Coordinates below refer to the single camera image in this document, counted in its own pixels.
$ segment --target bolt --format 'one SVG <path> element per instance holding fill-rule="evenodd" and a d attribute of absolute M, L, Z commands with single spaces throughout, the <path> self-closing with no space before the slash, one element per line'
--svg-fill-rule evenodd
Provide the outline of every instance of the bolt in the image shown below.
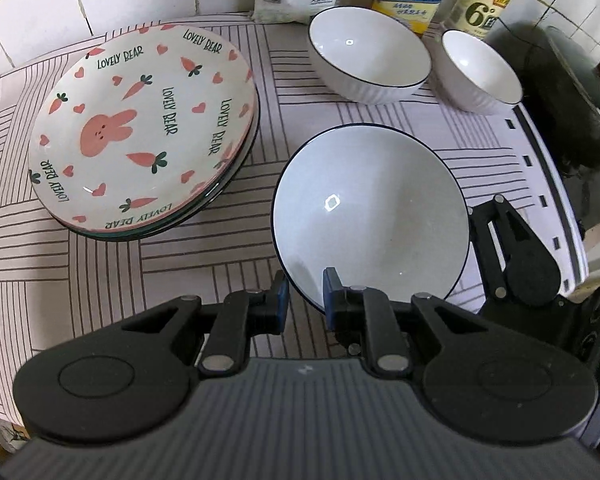
<path fill-rule="evenodd" d="M 349 345 L 349 348 L 347 348 L 347 352 L 349 352 L 349 355 L 360 355 L 360 352 L 362 352 L 362 348 L 360 348 L 360 345 L 358 343 L 351 343 Z"/>
<path fill-rule="evenodd" d="M 234 365 L 234 360 L 228 355 L 209 355 L 202 365 L 210 372 L 225 372 Z"/>
<path fill-rule="evenodd" d="M 401 355 L 387 354 L 378 359 L 378 366 L 387 372 L 403 372 L 409 367 L 409 360 Z"/>

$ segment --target pot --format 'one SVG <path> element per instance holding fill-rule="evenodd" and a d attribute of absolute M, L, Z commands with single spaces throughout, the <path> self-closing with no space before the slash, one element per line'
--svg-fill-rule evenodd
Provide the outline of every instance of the pot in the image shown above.
<path fill-rule="evenodd" d="M 564 175 L 600 170 L 600 62 L 555 27 L 542 31 L 522 75 L 525 106 Z"/>

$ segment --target plate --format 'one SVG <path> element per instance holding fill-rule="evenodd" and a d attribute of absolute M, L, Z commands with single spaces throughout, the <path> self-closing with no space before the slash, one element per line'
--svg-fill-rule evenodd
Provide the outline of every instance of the plate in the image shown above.
<path fill-rule="evenodd" d="M 79 231 L 75 228 L 72 228 L 71 226 L 65 227 L 68 227 L 72 231 L 86 236 L 88 238 L 92 238 L 94 240 L 101 240 L 106 242 L 129 242 L 132 240 L 139 240 L 141 238 L 155 236 L 187 221 L 189 218 L 202 211 L 207 205 L 213 202 L 213 200 L 215 200 L 216 197 L 218 197 L 218 195 L 220 195 L 224 191 L 224 189 L 229 185 L 236 173 L 238 173 L 238 171 L 244 164 L 244 161 L 247 159 L 249 153 L 251 153 L 251 149 L 253 148 L 253 143 L 255 142 L 256 136 L 258 135 L 258 128 L 260 126 L 260 103 L 258 98 L 256 98 L 255 103 L 256 104 L 253 107 L 253 119 L 251 120 L 251 127 L 249 128 L 247 137 L 245 138 L 242 146 L 240 147 L 240 150 L 238 150 L 234 161 L 230 165 L 227 165 L 226 171 L 220 176 L 219 180 L 217 182 L 211 183 L 208 186 L 208 190 L 205 191 L 203 194 L 199 195 L 197 200 L 187 203 L 186 206 L 184 206 L 172 215 L 163 216 L 162 218 L 151 224 L 142 226 L 132 231 L 125 231 L 122 233 L 95 234 Z"/>
<path fill-rule="evenodd" d="M 271 221 L 286 275 L 320 310 L 326 267 L 394 301 L 446 298 L 469 250 L 466 203 L 449 168 L 379 124 L 339 126 L 305 143 L 280 176 Z"/>
<path fill-rule="evenodd" d="M 255 86 L 240 52 L 183 25 L 143 27 L 91 50 L 45 100 L 29 177 L 63 224 L 136 230 L 197 200 L 234 160 Z"/>

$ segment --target striped tablecloth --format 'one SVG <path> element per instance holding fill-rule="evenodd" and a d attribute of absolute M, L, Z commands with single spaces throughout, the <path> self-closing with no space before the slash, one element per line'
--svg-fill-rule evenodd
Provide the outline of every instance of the striped tablecloth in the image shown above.
<path fill-rule="evenodd" d="M 213 30 L 250 60 L 260 131 L 245 166 L 211 206 L 146 240 L 104 243 L 72 234 L 49 216 L 27 178 L 30 131 L 54 84 L 90 48 L 137 27 L 69 45 L 0 76 L 0 418 L 21 423 L 11 383 L 43 349 L 181 294 L 216 302 L 232 290 L 266 288 L 280 268 L 269 225 L 280 172 L 302 143 L 338 124 L 381 123 L 418 137 L 445 160 L 469 205 L 502 193 L 520 211 L 558 261 L 563 294 L 586 277 L 566 194 L 522 108 L 507 117 L 460 112 L 436 96 L 433 78 L 408 101 L 351 103 L 312 71 L 302 25 L 255 25 L 243 14 L 172 23 Z M 482 300 L 471 252 L 450 301 L 475 311 Z M 323 316 L 293 293 L 283 335 L 256 338 L 251 352 L 322 358 L 344 349 L 326 333 Z"/>

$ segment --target bowl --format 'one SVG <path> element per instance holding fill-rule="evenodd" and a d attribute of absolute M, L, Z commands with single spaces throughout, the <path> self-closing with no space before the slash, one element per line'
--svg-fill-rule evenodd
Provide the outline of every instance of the bowl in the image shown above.
<path fill-rule="evenodd" d="M 406 99 L 427 79 L 431 58 L 407 27 L 361 7 L 332 7 L 309 26 L 309 58 L 334 92 L 375 105 Z"/>
<path fill-rule="evenodd" d="M 455 106 L 503 115 L 522 101 L 518 76 L 488 44 L 459 30 L 446 31 L 439 41 L 434 71 Z"/>
<path fill-rule="evenodd" d="M 378 124 L 338 126 L 305 143 L 280 176 L 271 224 L 286 275 L 320 310 L 325 267 L 394 301 L 445 298 L 469 248 L 451 171 L 419 140 Z"/>

